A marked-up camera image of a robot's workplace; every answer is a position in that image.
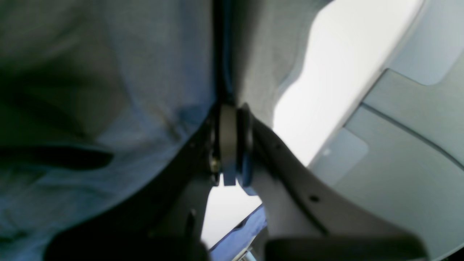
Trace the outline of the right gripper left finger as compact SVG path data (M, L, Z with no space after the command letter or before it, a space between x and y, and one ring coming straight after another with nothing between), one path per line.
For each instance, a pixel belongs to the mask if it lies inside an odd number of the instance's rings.
M236 142L236 109L214 106L175 158L141 190L55 236L45 261L209 261L207 200L223 170L220 143Z

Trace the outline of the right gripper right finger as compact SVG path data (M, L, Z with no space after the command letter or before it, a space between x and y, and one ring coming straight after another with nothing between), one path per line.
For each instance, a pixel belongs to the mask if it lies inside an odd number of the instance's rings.
M237 111L239 180L265 208L265 261L427 261L421 240L315 177L248 106Z

